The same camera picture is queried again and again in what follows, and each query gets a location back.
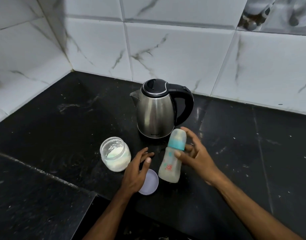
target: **wall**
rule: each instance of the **wall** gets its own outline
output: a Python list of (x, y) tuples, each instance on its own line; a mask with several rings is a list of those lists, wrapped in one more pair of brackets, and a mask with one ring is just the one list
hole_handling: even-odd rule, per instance
[(0, 121), (71, 69), (36, 0), (0, 0)]
[(306, 0), (38, 0), (74, 70), (306, 114)]

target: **stainless steel kettle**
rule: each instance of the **stainless steel kettle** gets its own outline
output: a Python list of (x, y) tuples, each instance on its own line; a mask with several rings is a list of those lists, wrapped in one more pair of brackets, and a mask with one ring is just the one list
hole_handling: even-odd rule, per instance
[[(193, 94), (187, 87), (169, 84), (162, 79), (151, 79), (130, 96), (136, 106), (139, 131), (150, 138), (169, 135), (174, 126), (182, 124), (191, 114), (194, 106)], [(177, 116), (175, 98), (185, 99), (185, 109)]]

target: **forearm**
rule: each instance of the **forearm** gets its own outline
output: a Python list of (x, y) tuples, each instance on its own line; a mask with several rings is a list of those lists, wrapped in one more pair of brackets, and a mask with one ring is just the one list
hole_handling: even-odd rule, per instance
[(261, 208), (223, 173), (212, 182), (256, 239), (302, 239)]
[(131, 195), (119, 190), (83, 240), (114, 239), (130, 198)]

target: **jar rim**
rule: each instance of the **jar rim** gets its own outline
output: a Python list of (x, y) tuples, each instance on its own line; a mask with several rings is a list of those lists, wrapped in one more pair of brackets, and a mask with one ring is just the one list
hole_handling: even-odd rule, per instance
[[(105, 156), (105, 154), (103, 154), (103, 147), (104, 147), (104, 145), (105, 145), (106, 143), (108, 143), (109, 141), (111, 141), (111, 140), (120, 140), (120, 141), (123, 142), (123, 150), (122, 150), (118, 155), (116, 155), (115, 157), (107, 157), (107, 156)], [(116, 160), (118, 157), (120, 157), (120, 156), (124, 153), (124, 151), (125, 151), (125, 142), (124, 142), (121, 138), (119, 138), (119, 137), (117, 137), (117, 136), (113, 136), (113, 137), (107, 138), (105, 141), (102, 142), (102, 144), (101, 144), (101, 146), (100, 146), (100, 154), (101, 154), (101, 157), (105, 157), (106, 160), (112, 160), (112, 161), (114, 161), (114, 160)]]

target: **kettle handle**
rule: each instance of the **kettle handle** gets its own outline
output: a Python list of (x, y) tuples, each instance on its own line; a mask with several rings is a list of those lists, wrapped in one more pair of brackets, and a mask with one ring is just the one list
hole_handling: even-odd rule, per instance
[(176, 118), (174, 125), (177, 126), (179, 124), (182, 124), (186, 119), (190, 116), (193, 106), (194, 106), (194, 97), (191, 91), (184, 86), (178, 85), (178, 84), (170, 84), (169, 86), (169, 93), (173, 101), (175, 101), (175, 98), (183, 98), (185, 99), (185, 109), (183, 113)]

